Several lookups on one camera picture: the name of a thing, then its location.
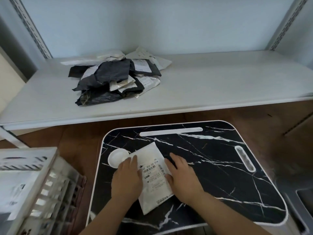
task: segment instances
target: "wooden floor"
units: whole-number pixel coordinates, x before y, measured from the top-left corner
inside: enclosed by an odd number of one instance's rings
[[[287,137],[282,136],[312,111],[313,101],[291,102],[55,126],[19,138],[30,147],[58,147],[61,156],[87,177],[72,233],[78,234],[86,223],[100,143],[108,131],[118,127],[225,120],[237,128],[270,177],[274,177],[313,168],[313,122],[309,121]],[[14,146],[0,141],[0,149],[4,148]]]

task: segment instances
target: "shelf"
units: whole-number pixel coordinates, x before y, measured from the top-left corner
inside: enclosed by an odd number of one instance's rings
[[[161,84],[138,99],[78,107],[78,79],[48,60],[0,116],[6,130],[313,99],[313,71],[276,52],[162,56]]]

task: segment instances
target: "white slot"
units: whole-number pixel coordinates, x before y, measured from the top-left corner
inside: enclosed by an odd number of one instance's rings
[[[250,158],[246,154],[245,150],[241,146],[235,146],[235,150],[238,153],[240,159],[244,163],[245,167],[249,172],[255,172],[255,166],[252,164]]]
[[[158,131],[146,131],[141,132],[139,135],[144,136],[153,136],[153,135],[163,135],[163,134],[175,134],[175,133],[191,133],[191,132],[201,132],[203,129],[201,127],[197,128],[180,128],[180,129],[170,129],[170,130],[158,130]]]

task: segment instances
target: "black marble table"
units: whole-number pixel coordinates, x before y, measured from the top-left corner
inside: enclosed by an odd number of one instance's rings
[[[139,135],[146,131],[194,127],[201,127],[203,131],[147,137]],[[207,121],[110,131],[103,138],[88,222],[111,198],[111,180],[116,169],[108,165],[109,154],[117,148],[134,152],[152,142],[156,143],[165,158],[170,158],[170,152],[184,157],[205,191],[248,219],[257,224],[274,226],[287,220],[283,198],[237,130],[225,121]],[[255,172],[248,171],[235,146],[244,149],[255,166]],[[145,216],[136,201],[123,219],[118,234],[166,234],[204,225],[203,219],[193,209],[173,196]]]

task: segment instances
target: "person's right hand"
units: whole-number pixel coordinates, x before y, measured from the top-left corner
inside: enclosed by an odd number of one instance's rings
[[[165,159],[166,166],[172,174],[172,176],[166,174],[165,177],[174,195],[176,195],[182,203],[191,206],[204,192],[203,188],[193,168],[188,165],[184,158],[174,153],[170,153],[170,157],[175,162],[177,169],[168,159]]]

